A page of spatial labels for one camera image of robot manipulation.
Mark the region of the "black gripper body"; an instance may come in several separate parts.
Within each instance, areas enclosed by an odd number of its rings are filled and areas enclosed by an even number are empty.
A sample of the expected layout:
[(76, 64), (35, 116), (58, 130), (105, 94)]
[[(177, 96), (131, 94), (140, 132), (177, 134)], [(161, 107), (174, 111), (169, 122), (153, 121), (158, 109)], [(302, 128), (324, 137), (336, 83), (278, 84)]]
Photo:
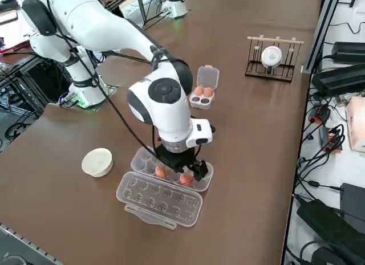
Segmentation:
[(155, 148), (155, 153), (157, 155), (158, 160), (160, 158), (164, 158), (168, 161), (173, 162), (174, 164), (183, 168), (186, 166), (189, 170), (191, 170), (191, 165), (197, 160), (197, 155), (201, 150), (201, 145), (196, 148), (188, 148), (182, 153), (172, 153), (168, 151), (164, 145), (159, 145)]

